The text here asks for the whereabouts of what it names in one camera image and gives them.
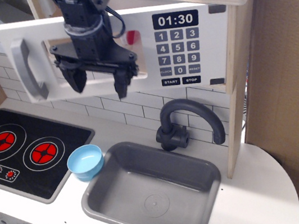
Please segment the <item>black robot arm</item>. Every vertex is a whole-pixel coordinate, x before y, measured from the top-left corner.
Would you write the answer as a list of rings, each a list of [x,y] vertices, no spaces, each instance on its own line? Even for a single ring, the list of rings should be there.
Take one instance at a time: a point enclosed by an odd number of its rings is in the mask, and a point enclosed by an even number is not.
[[[64,17],[64,29],[71,42],[55,45],[50,53],[56,67],[74,91],[81,93],[87,72],[112,74],[119,98],[138,74],[137,54],[115,42],[109,15],[121,16],[108,6],[109,0],[53,0]]]

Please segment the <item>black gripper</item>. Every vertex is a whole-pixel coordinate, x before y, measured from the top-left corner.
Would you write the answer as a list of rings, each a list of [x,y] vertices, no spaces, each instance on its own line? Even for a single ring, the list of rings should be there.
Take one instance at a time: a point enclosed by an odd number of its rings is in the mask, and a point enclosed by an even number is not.
[[[72,36],[71,42],[56,44],[49,51],[55,56],[56,67],[78,93],[85,88],[87,71],[98,71],[114,75],[115,91],[123,99],[139,71],[137,54],[118,45],[104,27],[90,36]]]

